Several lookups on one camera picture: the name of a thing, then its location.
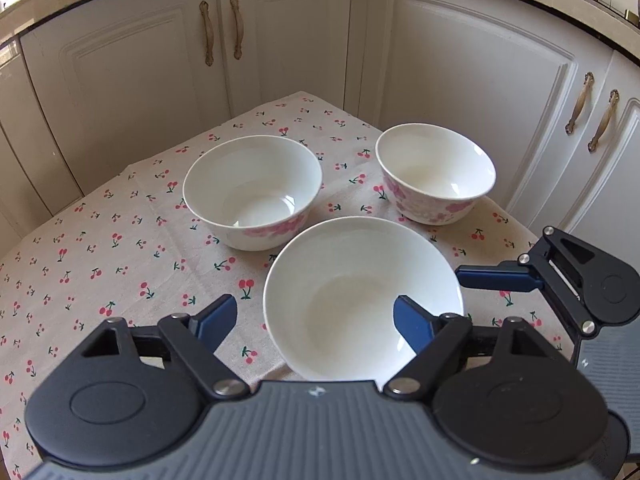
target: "white bowl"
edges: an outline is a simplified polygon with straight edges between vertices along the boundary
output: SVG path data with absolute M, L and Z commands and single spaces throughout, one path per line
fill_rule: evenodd
M 477 144 L 433 124 L 398 124 L 376 142 L 389 200 L 429 225 L 460 220 L 495 184 L 495 167 Z
M 196 160 L 182 193 L 222 243 L 262 251 L 302 231 L 321 186 L 320 163 L 306 146 L 283 137 L 248 136 Z
M 463 313 L 453 270 L 418 233 L 380 218 L 316 224 L 290 241 L 264 287 L 264 318 L 293 371 L 381 388 L 414 356 L 394 326 L 407 294 L 435 315 Z

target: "tablecloth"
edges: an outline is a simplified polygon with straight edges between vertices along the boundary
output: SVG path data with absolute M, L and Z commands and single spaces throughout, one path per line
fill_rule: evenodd
M 106 317 L 123 316 L 131 326 L 155 324 L 172 312 L 194 314 L 228 292 L 238 300 L 238 324 L 216 355 L 251 384 L 289 373 L 262 316 L 262 288 L 279 249 L 246 253 L 224 246 L 181 195 L 199 156 L 255 134 L 289 137 L 320 160 L 324 184 L 309 225 L 348 215 L 391 219 L 427 237 L 453 267 L 513 259 L 536 241 L 488 198 L 450 226 L 411 222 L 388 201 L 374 156 L 379 130 L 304 92 L 261 105 L 129 166 L 0 262 L 0 446 L 14 477 L 39 462 L 24 427 L 29 396 Z M 499 326 L 506 316 L 522 316 L 570 354 L 564 329 L 537 291 L 463 295 L 475 324 Z

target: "cabinet door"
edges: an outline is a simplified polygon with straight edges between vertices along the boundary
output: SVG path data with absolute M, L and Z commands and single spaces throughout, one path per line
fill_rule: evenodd
M 620 100 L 595 152 L 588 142 Z M 625 260 L 640 271 L 640 68 L 615 53 L 587 128 L 556 189 L 534 220 L 534 232 L 555 225 Z
M 350 0 L 220 0 L 232 115 L 304 90 L 342 108 Z
M 22 38 L 36 94 L 86 194 L 127 164 L 230 118 L 217 27 L 203 0 L 92 0 Z
M 82 196 L 44 120 L 20 54 L 0 66 L 0 124 L 49 211 L 55 214 Z
M 491 156 L 490 196 L 529 222 L 576 145 L 564 126 L 611 50 L 517 0 L 369 0 L 359 116 L 438 124 Z M 575 131 L 584 128 L 588 98 Z

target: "ribbed gray surface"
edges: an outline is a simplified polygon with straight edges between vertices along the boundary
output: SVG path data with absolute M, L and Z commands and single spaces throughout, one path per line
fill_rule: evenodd
M 156 462 L 101 473 L 45 464 L 30 480 L 601 480 L 587 464 L 516 474 L 473 458 L 436 432 L 420 404 L 389 400 L 373 383 L 267 382 L 250 399 L 217 404 Z
M 577 368 L 626 423 L 629 453 L 640 454 L 640 317 L 606 326 L 595 339 L 583 341 Z

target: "brass handle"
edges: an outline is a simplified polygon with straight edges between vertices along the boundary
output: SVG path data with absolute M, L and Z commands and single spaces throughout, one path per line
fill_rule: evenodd
M 234 50 L 234 57 L 240 59 L 242 57 L 242 40 L 244 39 L 244 21 L 242 20 L 242 14 L 240 14 L 240 2 L 238 0 L 229 0 L 229 3 L 236 17 L 236 49 Z
M 574 113 L 571 114 L 571 119 L 564 127 L 567 135 L 571 135 L 574 132 L 575 121 L 580 116 L 580 112 L 584 107 L 584 102 L 587 100 L 587 94 L 589 89 L 593 85 L 593 74 L 591 72 L 587 72 L 584 76 L 584 84 L 582 85 L 582 91 L 578 96 L 578 100 L 575 102 Z
M 611 120 L 611 116 L 613 115 L 613 112 L 616 109 L 616 105 L 618 104 L 618 101 L 620 101 L 620 94 L 616 89 L 613 89 L 611 91 L 611 94 L 609 95 L 609 106 L 607 107 L 607 110 L 604 112 L 604 115 L 602 116 L 602 120 L 600 121 L 598 129 L 596 130 L 596 134 L 593 136 L 593 139 L 591 139 L 587 145 L 589 149 L 589 153 L 593 153 L 596 151 L 596 148 L 598 147 L 598 141 L 600 140 L 600 137 L 604 133 L 604 130 L 606 130 L 607 126 L 609 126 L 609 121 Z
M 211 66 L 213 65 L 213 25 L 211 25 L 211 18 L 209 17 L 209 4 L 204 0 L 200 2 L 200 13 L 204 21 L 204 34 L 207 38 L 204 62 L 207 66 Z

